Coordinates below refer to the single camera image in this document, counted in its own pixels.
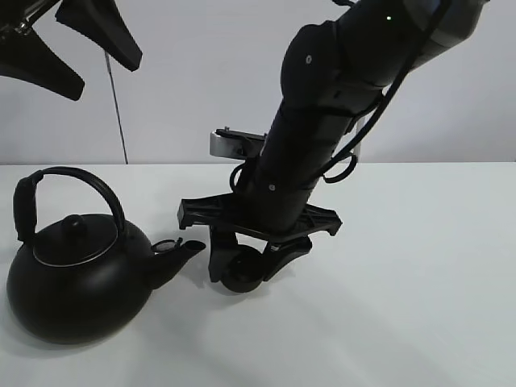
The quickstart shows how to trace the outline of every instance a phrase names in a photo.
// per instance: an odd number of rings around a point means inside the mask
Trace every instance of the metal bracket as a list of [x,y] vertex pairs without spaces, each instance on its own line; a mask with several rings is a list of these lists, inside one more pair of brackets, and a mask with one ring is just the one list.
[[264,147],[266,135],[253,135],[242,131],[218,129],[210,136],[210,154],[233,160],[256,157]]

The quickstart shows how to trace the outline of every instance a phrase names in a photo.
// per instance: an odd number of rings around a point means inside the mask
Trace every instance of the kettle handle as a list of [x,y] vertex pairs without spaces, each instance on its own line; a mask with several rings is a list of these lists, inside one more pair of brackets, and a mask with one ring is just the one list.
[[84,181],[93,187],[106,200],[113,214],[114,224],[118,232],[118,239],[125,235],[126,219],[123,213],[122,205],[114,194],[113,190],[90,172],[84,169],[72,167],[51,167],[37,171],[19,181],[16,186],[15,196],[13,199],[13,210],[15,217],[16,231],[18,232],[18,240],[21,242],[29,242],[35,235],[35,226],[37,224],[37,213],[35,203],[35,189],[45,175],[61,175],[75,177]]

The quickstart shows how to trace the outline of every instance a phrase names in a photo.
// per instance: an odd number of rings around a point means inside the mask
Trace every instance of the black cable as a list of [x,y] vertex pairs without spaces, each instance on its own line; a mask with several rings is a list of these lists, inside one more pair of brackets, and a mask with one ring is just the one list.
[[244,165],[245,163],[242,163],[237,166],[235,169],[233,169],[233,172],[231,172],[231,175],[229,176],[229,186],[231,187],[231,191],[234,193],[236,193],[236,175],[243,169]]
[[106,51],[104,51],[104,56],[106,57],[107,73],[110,77],[110,82],[111,82],[111,92],[113,94],[114,111],[116,112],[116,119],[119,123],[119,134],[120,134],[120,140],[122,141],[123,159],[124,159],[126,165],[129,165],[129,159],[127,157],[126,138],[125,138],[125,135],[123,134],[122,117],[120,114],[119,99],[116,94],[116,88],[114,87],[114,76],[113,76],[113,69],[111,68],[111,60],[110,60],[109,54]]
[[396,76],[396,79],[394,80],[393,84],[389,87],[387,94],[380,102],[380,105],[377,107],[372,117],[367,121],[362,130],[359,131],[355,135],[355,137],[349,143],[347,143],[347,145],[339,153],[335,155],[335,157],[333,157],[324,166],[322,166],[312,177],[310,177],[306,184],[310,184],[313,180],[319,179],[320,177],[324,176],[326,172],[335,167],[341,160],[343,160],[344,157],[351,153],[352,150],[356,148],[356,146],[360,144],[360,142],[362,142],[365,136],[368,135],[369,132],[374,128],[374,126],[380,120],[380,117],[384,114],[387,107],[389,107],[389,104],[393,100],[394,95],[399,90],[403,81],[409,75],[410,71],[414,67],[414,64],[418,59],[419,53],[421,52],[422,48],[425,46],[427,41],[434,34],[435,30],[437,30],[437,27],[443,21],[443,18],[449,10],[451,4],[452,0],[441,0],[439,7],[434,12],[430,19],[430,22],[428,23],[428,27],[422,32],[422,34],[417,39],[416,43],[414,44],[413,50],[406,58],[406,61],[402,66],[402,69]]
[[327,184],[340,183],[342,180],[347,179],[353,173],[353,171],[355,171],[355,168],[358,165],[358,156],[355,153],[348,153],[344,159],[346,160],[350,157],[352,158],[352,160],[350,161],[348,167],[344,170],[344,172],[340,173],[338,176],[335,177],[324,177],[324,181]]

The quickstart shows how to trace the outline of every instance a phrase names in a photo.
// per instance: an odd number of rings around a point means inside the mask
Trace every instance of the white wall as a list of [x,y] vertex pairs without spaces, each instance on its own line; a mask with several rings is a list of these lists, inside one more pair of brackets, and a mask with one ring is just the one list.
[[[281,100],[285,50],[331,0],[138,0],[119,8],[144,51],[113,62],[131,163],[221,162],[209,133],[266,132]],[[491,2],[476,34],[412,74],[362,147],[364,161],[514,161],[516,2]],[[86,80],[80,102],[0,78],[0,163],[121,163],[102,51],[47,14],[38,32]]]
[[80,102],[0,77],[1,164],[124,162],[103,51],[47,13],[35,29],[86,82]]
[[[290,40],[343,12],[330,0],[120,6],[145,55],[137,74],[115,71],[130,161],[144,163],[219,162],[208,155],[214,129],[267,131]],[[468,42],[412,74],[363,160],[516,160],[514,15],[516,2],[491,2]]]

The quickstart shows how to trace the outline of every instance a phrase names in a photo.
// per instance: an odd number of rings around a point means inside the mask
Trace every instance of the black kettle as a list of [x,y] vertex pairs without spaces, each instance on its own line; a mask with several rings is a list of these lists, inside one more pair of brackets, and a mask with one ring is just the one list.
[[[45,175],[75,177],[96,189],[112,215],[70,215],[35,233],[35,190]],[[154,246],[128,222],[111,188],[82,169],[55,167],[22,179],[15,191],[23,246],[7,278],[7,297],[33,335],[58,344],[88,343],[131,321],[154,289],[170,281],[204,243]]]

